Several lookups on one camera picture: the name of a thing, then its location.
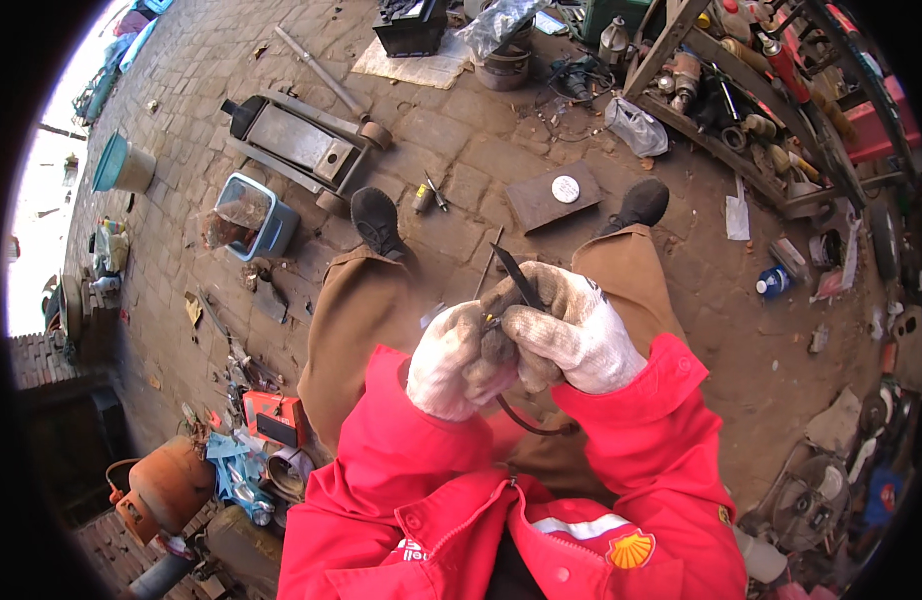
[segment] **white work glove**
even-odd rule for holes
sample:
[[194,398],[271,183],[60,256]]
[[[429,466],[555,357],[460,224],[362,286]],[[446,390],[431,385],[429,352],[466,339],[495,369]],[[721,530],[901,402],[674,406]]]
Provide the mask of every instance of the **white work glove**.
[[582,392],[606,394],[644,369],[647,361],[596,283],[540,262],[520,268],[550,314],[524,306],[510,277],[485,294],[481,305],[495,315],[503,311],[501,327],[517,344],[517,374],[525,390],[540,392],[566,379]]
[[513,347],[498,359],[482,357],[485,317],[477,301],[438,315],[411,358],[406,393],[421,411],[445,421],[470,419],[517,380]]

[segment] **round sticker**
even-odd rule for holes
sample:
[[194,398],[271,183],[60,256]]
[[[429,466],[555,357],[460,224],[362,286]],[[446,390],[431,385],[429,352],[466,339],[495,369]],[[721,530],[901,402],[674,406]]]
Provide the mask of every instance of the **round sticker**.
[[551,193],[558,199],[558,202],[569,205],[581,195],[581,188],[578,187],[574,177],[562,174],[551,183]]

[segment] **brown pants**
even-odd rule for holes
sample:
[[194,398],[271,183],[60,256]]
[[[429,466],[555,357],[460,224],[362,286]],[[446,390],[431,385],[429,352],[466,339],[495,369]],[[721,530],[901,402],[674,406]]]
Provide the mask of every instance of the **brown pants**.
[[[645,358],[651,341],[664,331],[686,342],[645,225],[631,225],[587,242],[574,253],[571,270],[601,286]],[[328,266],[298,393],[311,426],[331,452],[337,452],[341,423],[363,393],[374,348],[383,344],[411,354],[417,347],[424,312],[417,289],[407,269],[366,246],[338,256]],[[569,421],[570,416],[558,412],[543,426],[555,428]],[[591,498],[611,506],[616,496],[587,463],[586,442],[584,432],[527,434],[508,464],[514,471],[538,477],[558,498]]]

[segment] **reflective stripe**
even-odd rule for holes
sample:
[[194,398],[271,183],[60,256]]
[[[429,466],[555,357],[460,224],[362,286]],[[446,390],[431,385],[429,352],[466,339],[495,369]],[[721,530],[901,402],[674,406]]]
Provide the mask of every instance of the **reflective stripe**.
[[629,523],[631,522],[627,519],[609,512],[593,521],[581,521],[580,523],[565,523],[559,518],[549,516],[531,523],[531,526],[542,534],[553,534],[556,531],[561,531],[575,538],[575,540],[590,540],[611,531],[611,529],[617,529]]

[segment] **black shoe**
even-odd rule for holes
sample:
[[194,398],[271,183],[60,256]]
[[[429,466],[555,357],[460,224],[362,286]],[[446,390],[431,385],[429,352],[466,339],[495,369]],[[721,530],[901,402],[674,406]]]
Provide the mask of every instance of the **black shoe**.
[[368,248],[384,258],[402,260],[411,250],[397,235],[397,207],[376,187],[362,187],[350,199],[350,222]]
[[623,228],[641,223],[647,227],[657,225],[667,210],[667,186],[655,176],[635,181],[621,200],[621,210],[608,217],[608,224],[595,237],[614,234]]

